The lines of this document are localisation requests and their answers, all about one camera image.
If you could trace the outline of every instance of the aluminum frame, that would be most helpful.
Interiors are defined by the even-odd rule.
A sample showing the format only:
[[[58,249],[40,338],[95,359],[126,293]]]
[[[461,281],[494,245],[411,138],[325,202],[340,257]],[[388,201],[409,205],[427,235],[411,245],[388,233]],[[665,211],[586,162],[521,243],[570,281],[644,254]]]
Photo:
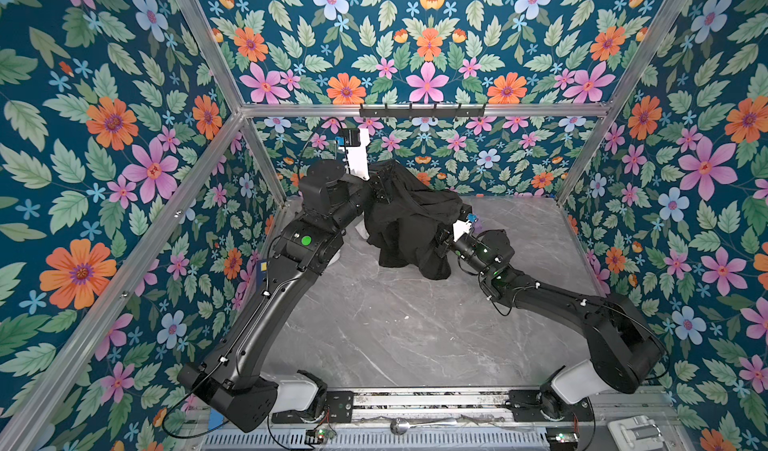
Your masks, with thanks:
[[[565,178],[565,182],[558,192],[558,204],[560,206],[565,205],[581,175],[587,170],[594,153],[600,148],[605,134],[611,125],[616,122],[621,109],[624,107],[624,103],[632,96],[632,91],[638,85],[640,77],[648,68],[654,56],[656,56],[661,42],[669,33],[687,1],[664,0],[661,3],[656,16],[654,16],[654,20],[648,26],[648,34],[638,47],[637,53],[633,56],[627,69],[621,75],[619,83],[610,95],[608,114],[594,126],[589,138],[587,138],[587,142],[584,143],[574,164],[568,170],[568,177]]]

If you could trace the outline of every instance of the gray marble floor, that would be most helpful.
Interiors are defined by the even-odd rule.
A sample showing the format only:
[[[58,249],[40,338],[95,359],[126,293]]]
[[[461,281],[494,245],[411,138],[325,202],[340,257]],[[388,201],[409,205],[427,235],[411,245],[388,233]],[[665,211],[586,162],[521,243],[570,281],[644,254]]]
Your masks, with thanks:
[[[467,198],[484,229],[504,228],[515,267],[596,294],[559,208],[549,198]],[[331,387],[505,386],[543,382],[588,356],[574,331],[527,311],[500,316],[450,257],[452,276],[379,267],[350,227],[328,267],[277,337],[264,370],[307,369]]]

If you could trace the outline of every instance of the floral wallpaper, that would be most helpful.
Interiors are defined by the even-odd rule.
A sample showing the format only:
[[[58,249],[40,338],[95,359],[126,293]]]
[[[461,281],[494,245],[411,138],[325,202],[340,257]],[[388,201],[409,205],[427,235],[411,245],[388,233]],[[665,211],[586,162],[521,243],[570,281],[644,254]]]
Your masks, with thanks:
[[[706,451],[768,446],[768,0],[693,0],[568,208],[604,292],[670,351],[656,367]]]
[[[264,104],[599,102],[661,1],[200,0]]]

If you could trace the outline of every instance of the spoon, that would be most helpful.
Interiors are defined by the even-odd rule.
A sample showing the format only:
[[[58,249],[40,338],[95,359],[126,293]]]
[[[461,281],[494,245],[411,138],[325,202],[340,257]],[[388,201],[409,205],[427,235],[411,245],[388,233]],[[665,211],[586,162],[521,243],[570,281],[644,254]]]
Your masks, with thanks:
[[[456,426],[456,418],[439,419],[437,421],[428,421],[427,423],[410,424],[407,419],[394,418],[389,424],[389,429],[394,434],[405,434],[412,427],[417,426]]]

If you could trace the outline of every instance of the white plastic part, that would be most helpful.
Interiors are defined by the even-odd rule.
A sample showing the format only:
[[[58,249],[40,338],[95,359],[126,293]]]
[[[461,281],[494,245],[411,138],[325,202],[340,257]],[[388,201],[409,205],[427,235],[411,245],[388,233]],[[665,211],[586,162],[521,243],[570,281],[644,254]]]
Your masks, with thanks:
[[[268,374],[261,377],[277,383],[277,401],[271,413],[303,411],[310,407],[317,394],[317,384],[303,374]]]
[[[611,421],[608,430],[620,451],[652,451],[664,446],[656,422],[647,416]]]
[[[368,175],[368,151],[366,146],[371,143],[371,136],[368,128],[363,128],[360,125],[357,129],[360,132],[360,146],[347,146],[345,148],[346,163],[350,167],[351,175],[368,181],[370,176]]]
[[[563,369],[552,379],[552,389],[568,404],[576,404],[592,394],[610,389],[600,379],[590,360]]]

